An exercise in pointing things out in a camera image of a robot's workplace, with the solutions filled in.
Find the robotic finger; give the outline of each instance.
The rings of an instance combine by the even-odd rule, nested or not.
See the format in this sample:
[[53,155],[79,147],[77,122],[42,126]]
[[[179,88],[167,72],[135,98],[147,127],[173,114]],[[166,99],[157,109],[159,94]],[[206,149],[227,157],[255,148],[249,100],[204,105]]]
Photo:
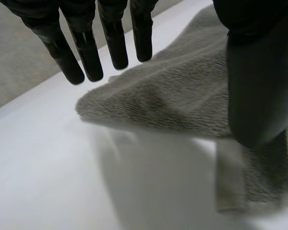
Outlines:
[[153,55],[151,11],[157,2],[158,0],[130,0],[134,43],[140,62],[150,60]]
[[124,29],[121,19],[127,7],[127,0],[98,0],[100,20],[115,69],[128,66]]
[[1,2],[12,13],[21,17],[24,24],[42,40],[70,83],[79,84],[84,81],[84,74],[60,28],[57,1],[2,0]]
[[60,8],[68,22],[88,79],[101,80],[103,70],[92,30],[95,0],[60,0]]

